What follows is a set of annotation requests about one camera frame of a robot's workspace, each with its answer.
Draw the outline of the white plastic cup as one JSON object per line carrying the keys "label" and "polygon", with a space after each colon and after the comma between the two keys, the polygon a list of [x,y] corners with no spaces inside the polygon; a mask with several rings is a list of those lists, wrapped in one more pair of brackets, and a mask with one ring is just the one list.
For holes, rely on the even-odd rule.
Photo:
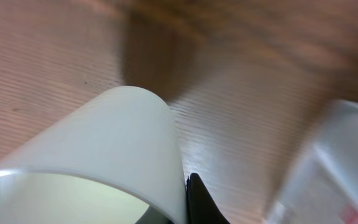
{"label": "white plastic cup", "polygon": [[177,127],[154,93],[97,96],[0,161],[0,223],[186,223]]}

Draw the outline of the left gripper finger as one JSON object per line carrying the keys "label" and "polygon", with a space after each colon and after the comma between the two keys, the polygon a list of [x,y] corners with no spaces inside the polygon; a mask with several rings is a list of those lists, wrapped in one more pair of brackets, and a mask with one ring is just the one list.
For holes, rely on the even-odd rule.
{"label": "left gripper finger", "polygon": [[229,224],[197,173],[186,181],[186,202],[191,224]]}

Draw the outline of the clear plastic container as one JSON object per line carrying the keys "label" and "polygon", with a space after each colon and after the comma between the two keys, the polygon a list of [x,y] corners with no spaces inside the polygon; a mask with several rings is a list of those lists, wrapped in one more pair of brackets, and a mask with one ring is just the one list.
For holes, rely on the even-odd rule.
{"label": "clear plastic container", "polygon": [[291,166],[264,223],[358,224],[358,103],[333,103]]}

